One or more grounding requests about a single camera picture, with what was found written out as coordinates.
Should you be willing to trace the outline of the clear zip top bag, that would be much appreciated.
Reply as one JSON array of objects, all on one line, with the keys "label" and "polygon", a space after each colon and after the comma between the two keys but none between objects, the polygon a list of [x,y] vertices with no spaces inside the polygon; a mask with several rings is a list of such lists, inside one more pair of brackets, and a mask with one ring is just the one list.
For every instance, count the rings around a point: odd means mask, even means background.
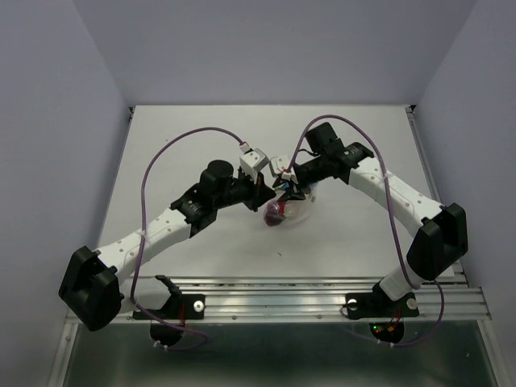
[{"label": "clear zip top bag", "polygon": [[275,187],[276,197],[266,203],[263,213],[268,227],[294,227],[307,220],[314,211],[318,184],[298,188],[292,182]]}]

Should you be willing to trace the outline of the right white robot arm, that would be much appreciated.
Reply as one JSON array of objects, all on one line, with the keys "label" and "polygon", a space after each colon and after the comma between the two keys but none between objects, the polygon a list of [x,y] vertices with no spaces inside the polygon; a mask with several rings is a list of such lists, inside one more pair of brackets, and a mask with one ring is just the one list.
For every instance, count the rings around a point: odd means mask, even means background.
[{"label": "right white robot arm", "polygon": [[400,223],[413,238],[406,258],[371,295],[377,313],[396,310],[402,297],[439,277],[468,252],[463,207],[456,203],[445,206],[419,193],[363,144],[344,145],[329,123],[308,130],[306,139],[314,153],[312,160],[295,164],[287,156],[279,156],[271,162],[275,184],[284,192],[282,202],[305,200],[314,185],[333,177],[386,209],[390,223]]}]

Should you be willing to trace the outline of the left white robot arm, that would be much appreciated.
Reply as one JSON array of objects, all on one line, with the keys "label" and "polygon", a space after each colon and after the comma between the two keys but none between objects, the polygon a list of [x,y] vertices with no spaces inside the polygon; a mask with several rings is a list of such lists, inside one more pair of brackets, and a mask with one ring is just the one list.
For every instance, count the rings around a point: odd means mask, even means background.
[{"label": "left white robot arm", "polygon": [[244,204],[258,211],[274,198],[261,172],[269,161],[251,152],[239,162],[234,170],[225,160],[211,161],[197,184],[139,230],[96,250],[83,246],[72,254],[58,295],[90,331],[102,329],[121,311],[130,297],[122,284],[152,258],[205,230],[221,209]]}]

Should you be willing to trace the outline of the white radish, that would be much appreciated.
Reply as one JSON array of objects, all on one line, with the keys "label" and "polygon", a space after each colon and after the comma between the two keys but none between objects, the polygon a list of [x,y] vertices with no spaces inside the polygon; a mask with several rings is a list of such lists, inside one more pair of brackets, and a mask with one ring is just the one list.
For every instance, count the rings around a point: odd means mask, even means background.
[{"label": "white radish", "polygon": [[311,215],[313,203],[310,199],[290,201],[292,216],[287,220],[295,223],[305,220]]}]

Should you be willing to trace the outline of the purple onion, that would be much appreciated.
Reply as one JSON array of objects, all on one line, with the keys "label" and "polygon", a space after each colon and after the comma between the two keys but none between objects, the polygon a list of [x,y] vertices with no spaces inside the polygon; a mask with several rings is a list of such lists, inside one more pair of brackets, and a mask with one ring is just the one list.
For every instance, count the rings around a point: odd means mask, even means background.
[{"label": "purple onion", "polygon": [[282,207],[277,202],[270,202],[263,215],[263,220],[268,227],[276,227],[285,221],[285,216],[282,214]]}]

